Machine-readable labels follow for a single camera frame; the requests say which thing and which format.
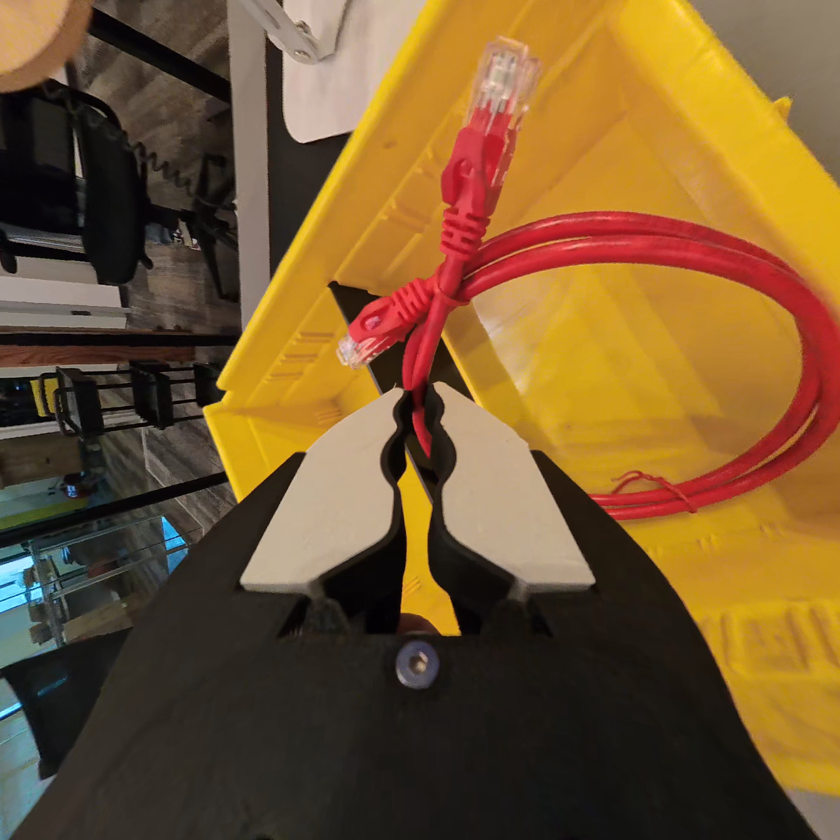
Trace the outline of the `black metal rack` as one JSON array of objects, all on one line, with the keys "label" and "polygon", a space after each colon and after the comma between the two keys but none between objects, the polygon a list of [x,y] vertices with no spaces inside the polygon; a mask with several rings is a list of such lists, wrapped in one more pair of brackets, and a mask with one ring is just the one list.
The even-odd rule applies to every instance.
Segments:
[{"label": "black metal rack", "polygon": [[57,367],[30,381],[39,417],[66,437],[99,438],[110,432],[158,431],[198,419],[219,403],[219,364],[172,366],[130,362],[124,369],[83,371]]}]

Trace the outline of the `metal stand bracket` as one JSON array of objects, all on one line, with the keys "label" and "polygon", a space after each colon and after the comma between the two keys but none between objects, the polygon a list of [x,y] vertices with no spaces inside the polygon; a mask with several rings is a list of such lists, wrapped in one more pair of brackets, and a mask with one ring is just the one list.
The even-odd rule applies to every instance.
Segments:
[{"label": "metal stand bracket", "polygon": [[306,23],[297,23],[279,1],[240,1],[271,43],[297,63],[314,65],[325,57]]}]

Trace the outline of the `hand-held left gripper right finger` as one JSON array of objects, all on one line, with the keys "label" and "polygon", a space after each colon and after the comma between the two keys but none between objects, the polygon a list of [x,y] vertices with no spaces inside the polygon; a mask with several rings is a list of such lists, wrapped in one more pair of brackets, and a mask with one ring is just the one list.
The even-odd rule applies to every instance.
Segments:
[{"label": "hand-held left gripper right finger", "polygon": [[540,597],[596,593],[592,567],[524,439],[443,382],[428,387],[425,410],[437,478],[427,559],[458,633],[480,634],[508,603],[530,622]]}]

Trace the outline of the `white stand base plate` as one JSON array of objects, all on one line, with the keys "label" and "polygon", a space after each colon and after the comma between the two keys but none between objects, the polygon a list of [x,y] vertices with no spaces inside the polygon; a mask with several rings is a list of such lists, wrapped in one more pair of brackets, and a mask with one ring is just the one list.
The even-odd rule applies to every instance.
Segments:
[{"label": "white stand base plate", "polygon": [[284,46],[282,110],[295,141],[308,144],[342,130],[333,116],[329,93],[333,59],[339,46],[347,3],[344,1],[283,1],[281,6],[305,45]]}]

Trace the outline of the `yellow plastic bin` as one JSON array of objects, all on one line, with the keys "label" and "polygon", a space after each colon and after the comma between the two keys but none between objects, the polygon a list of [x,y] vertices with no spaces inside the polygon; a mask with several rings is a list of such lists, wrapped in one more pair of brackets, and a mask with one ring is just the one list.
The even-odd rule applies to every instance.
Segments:
[{"label": "yellow plastic bin", "polygon": [[[489,236],[581,211],[705,224],[785,259],[838,312],[838,188],[685,2],[428,2],[360,139],[298,143],[291,60],[228,8],[244,330],[209,413],[240,501],[377,397],[343,367],[329,284],[374,296],[440,262],[439,180],[482,53],[542,78]],[[781,418],[791,317],[729,281],[654,267],[553,269],[455,313],[471,395],[592,494],[631,470],[676,483]],[[838,796],[838,434],[785,476],[698,513],[622,526],[687,604],[783,787]]]}]

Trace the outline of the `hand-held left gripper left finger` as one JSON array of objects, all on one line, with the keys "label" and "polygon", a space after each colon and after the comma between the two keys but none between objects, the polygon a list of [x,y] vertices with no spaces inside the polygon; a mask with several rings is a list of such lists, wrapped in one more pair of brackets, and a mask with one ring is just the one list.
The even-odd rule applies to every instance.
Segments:
[{"label": "hand-held left gripper left finger", "polygon": [[392,388],[305,452],[239,583],[247,592],[338,603],[368,633],[400,622],[407,535],[407,394]]}]

